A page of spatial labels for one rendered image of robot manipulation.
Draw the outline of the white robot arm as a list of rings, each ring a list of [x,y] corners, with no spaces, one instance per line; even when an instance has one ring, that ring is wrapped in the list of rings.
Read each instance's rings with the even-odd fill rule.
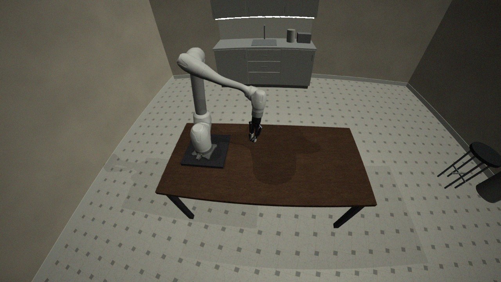
[[[195,103],[195,112],[193,114],[194,126],[190,130],[190,139],[192,140],[195,151],[193,156],[196,159],[210,159],[217,144],[211,143],[211,114],[206,108],[204,79],[224,87],[235,88],[242,91],[245,97],[252,101],[252,116],[261,118],[266,103],[265,91],[257,87],[246,86],[242,83],[224,78],[213,71],[205,64],[205,53],[198,47],[191,48],[187,53],[178,56],[177,65],[183,71],[190,74],[191,86],[193,89],[193,99]]]

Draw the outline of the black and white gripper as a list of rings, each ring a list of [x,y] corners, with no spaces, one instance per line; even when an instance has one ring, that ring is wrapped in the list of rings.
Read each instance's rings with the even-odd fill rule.
[[[258,129],[258,127],[259,127],[259,129]],[[262,128],[263,127],[261,127],[261,118],[255,118],[252,116],[252,121],[249,122],[249,132],[251,133],[250,139],[252,139],[252,137],[254,135],[254,129],[255,129],[254,143],[257,140],[257,136],[260,135]]]

